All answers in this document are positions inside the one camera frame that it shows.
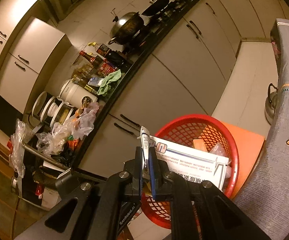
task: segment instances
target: metal kettle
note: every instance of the metal kettle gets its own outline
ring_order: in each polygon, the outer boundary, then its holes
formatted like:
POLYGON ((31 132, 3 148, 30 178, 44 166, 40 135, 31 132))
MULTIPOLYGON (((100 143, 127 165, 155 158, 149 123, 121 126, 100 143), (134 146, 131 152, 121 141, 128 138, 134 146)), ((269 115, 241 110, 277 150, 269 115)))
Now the metal kettle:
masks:
POLYGON ((277 105, 277 98, 278 98, 278 88, 271 83, 268 87, 268 97, 265 100, 265 117, 269 124, 272 124, 273 121, 277 105), (271 93, 271 87, 273 87, 276 91, 271 93))

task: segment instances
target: green towel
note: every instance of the green towel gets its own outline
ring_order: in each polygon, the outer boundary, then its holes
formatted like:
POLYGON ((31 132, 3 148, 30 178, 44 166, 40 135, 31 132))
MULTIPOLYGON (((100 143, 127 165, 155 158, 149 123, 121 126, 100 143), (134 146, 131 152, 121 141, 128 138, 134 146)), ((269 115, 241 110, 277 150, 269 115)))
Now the green towel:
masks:
POLYGON ((113 82, 118 81, 121 78, 121 70, 110 73, 106 76, 101 82, 100 88, 98 90, 98 95, 103 95, 104 97, 107 95, 108 91, 111 89, 111 84, 113 82))

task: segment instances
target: basket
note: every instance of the basket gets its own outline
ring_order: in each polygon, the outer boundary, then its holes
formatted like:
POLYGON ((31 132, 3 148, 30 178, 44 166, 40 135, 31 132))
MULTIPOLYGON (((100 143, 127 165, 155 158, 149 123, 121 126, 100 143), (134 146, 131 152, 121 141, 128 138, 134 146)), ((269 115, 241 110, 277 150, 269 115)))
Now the basket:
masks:
MULTIPOLYGON (((155 137, 192 147, 193 139, 203 139, 208 151, 220 142, 231 158, 231 177, 225 190, 230 198, 236 185, 239 172, 237 145, 229 130, 217 119, 204 114, 190 114, 179 117, 163 128, 155 137)), ((142 195, 141 209, 153 223, 171 229, 170 204, 168 201, 156 202, 152 197, 142 195)))

